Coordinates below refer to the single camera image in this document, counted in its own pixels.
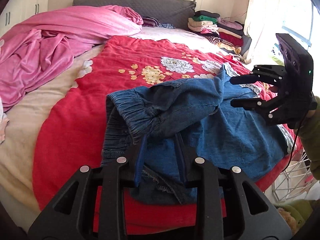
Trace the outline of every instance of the white wardrobe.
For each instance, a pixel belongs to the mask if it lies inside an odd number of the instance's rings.
[[[48,0],[10,0],[0,15],[0,37],[11,27],[48,10]]]

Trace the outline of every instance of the beige bed sheet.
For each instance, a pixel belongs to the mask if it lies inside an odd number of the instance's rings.
[[[39,130],[51,108],[70,90],[83,62],[97,56],[103,47],[96,46],[75,58],[69,69],[28,93],[7,112],[10,121],[0,145],[0,184],[34,212],[39,212],[32,191],[33,154]]]

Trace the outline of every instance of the floral blanket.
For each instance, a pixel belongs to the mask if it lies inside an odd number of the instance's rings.
[[[226,62],[231,65],[233,74],[249,72],[231,58],[204,54],[168,40],[111,38],[104,50],[92,62],[86,63],[87,74],[76,79],[74,88],[52,108],[41,127],[33,168],[33,190],[40,209],[79,167],[100,166],[107,94],[181,78],[211,78]],[[262,99],[275,96],[266,84],[257,82],[253,88]],[[292,141],[293,131],[284,127],[289,134],[288,141]],[[287,162],[288,156],[257,182],[261,190],[272,184]],[[153,233],[195,224],[195,204],[143,205],[125,192],[124,205],[128,234]]]

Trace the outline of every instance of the white bed sheet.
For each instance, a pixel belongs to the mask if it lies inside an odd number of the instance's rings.
[[[168,39],[203,53],[225,52],[207,39],[181,29],[143,27],[133,38],[154,41]],[[10,122],[0,145],[0,201],[18,226],[28,230],[40,212],[32,191],[33,154],[39,130],[51,108],[70,90],[83,62],[97,56],[104,45],[75,58],[73,65],[58,77],[28,93],[7,112]]]

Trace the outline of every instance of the white wire rack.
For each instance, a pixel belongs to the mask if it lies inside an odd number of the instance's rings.
[[[288,168],[279,175],[272,184],[272,193],[277,202],[299,197],[317,182],[311,174],[309,163],[307,154],[303,152],[300,160],[291,161]]]

